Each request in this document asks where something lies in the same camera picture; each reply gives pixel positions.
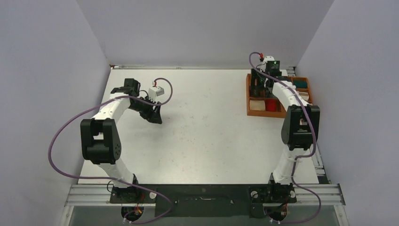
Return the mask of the red patterned sock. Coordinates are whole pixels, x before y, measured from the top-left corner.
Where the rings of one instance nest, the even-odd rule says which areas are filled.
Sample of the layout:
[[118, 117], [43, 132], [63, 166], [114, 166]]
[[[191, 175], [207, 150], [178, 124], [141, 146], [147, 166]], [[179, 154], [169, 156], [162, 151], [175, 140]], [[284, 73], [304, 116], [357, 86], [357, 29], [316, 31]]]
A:
[[277, 111], [277, 100], [276, 99], [272, 99], [272, 98], [268, 98], [265, 100], [265, 110], [268, 112], [276, 112]]

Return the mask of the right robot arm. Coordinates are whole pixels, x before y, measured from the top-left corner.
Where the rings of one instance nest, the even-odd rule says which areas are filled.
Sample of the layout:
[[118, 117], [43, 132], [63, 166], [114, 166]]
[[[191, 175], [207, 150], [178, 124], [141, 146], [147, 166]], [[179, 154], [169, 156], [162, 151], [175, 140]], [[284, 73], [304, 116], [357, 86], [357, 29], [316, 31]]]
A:
[[262, 100], [265, 107], [270, 106], [274, 111], [284, 109], [286, 112], [281, 129], [285, 147], [272, 173], [276, 183], [266, 188], [267, 198], [277, 202], [285, 194], [282, 185], [292, 183], [299, 160], [307, 156], [306, 151], [315, 147], [320, 109], [303, 99], [292, 79], [282, 75], [278, 60], [262, 56], [260, 61], [251, 69], [247, 90], [249, 101]]

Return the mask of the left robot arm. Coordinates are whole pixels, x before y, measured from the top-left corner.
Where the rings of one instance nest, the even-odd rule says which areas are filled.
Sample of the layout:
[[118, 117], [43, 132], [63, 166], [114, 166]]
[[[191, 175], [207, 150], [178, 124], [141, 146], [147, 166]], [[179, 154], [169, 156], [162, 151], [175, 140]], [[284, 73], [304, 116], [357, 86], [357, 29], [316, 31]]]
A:
[[136, 202], [140, 189], [135, 174], [130, 172], [121, 159], [122, 145], [117, 130], [117, 122], [126, 110], [133, 110], [149, 123], [162, 124], [160, 102], [165, 91], [156, 81], [141, 97], [141, 84], [135, 79], [125, 79], [122, 87], [111, 90], [109, 102], [102, 106], [91, 119], [80, 123], [82, 155], [87, 161], [102, 168], [115, 178], [114, 186], [122, 189], [122, 197], [127, 202]]

